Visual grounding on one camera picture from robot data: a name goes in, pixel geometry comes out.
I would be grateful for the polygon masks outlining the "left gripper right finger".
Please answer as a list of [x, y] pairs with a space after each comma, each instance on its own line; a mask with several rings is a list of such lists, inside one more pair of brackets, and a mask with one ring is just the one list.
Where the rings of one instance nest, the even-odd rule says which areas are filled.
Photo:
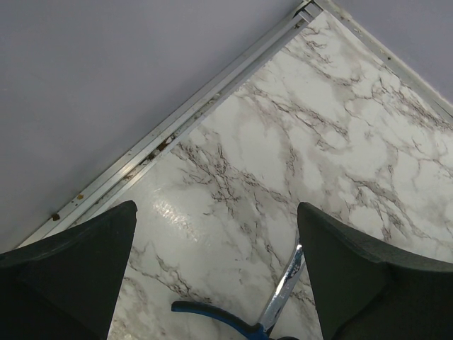
[[452, 264], [349, 227], [309, 203], [297, 224], [324, 339], [451, 339]]

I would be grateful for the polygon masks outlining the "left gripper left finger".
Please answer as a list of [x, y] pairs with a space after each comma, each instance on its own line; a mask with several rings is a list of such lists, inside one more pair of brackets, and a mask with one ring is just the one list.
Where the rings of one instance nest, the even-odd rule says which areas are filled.
[[2, 339], [106, 339], [132, 248], [129, 200], [1, 254]]

